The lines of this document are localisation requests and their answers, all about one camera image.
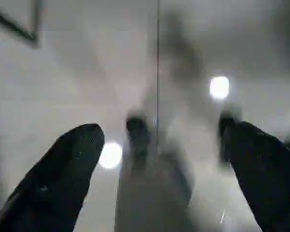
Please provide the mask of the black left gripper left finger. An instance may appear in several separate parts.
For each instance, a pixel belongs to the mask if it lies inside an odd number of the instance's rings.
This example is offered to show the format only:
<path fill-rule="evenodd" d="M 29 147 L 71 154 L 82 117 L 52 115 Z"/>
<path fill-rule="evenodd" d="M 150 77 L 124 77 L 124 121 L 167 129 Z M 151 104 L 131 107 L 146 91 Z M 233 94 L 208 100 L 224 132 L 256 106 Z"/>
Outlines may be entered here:
<path fill-rule="evenodd" d="M 61 135 L 0 210 L 0 232 L 72 232 L 104 145 L 98 124 Z"/>

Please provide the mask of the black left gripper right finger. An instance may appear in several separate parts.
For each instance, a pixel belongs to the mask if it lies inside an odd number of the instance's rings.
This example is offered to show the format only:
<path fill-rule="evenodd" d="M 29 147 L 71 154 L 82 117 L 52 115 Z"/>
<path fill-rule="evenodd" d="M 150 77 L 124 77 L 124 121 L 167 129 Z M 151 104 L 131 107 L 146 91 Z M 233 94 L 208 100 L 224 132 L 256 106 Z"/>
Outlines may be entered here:
<path fill-rule="evenodd" d="M 244 121 L 225 129 L 223 148 L 261 230 L 290 232 L 290 149 Z"/>

